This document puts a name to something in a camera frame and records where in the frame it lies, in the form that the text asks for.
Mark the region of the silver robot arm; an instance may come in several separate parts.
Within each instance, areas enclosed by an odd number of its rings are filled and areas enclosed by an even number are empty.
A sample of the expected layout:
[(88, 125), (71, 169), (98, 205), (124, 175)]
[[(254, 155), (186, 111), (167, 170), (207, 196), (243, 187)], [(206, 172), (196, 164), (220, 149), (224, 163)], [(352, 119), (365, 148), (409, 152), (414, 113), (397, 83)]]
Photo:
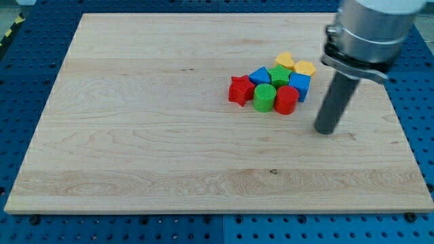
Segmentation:
[(383, 84), (425, 0), (342, 0), (325, 27), (321, 62), (342, 82)]

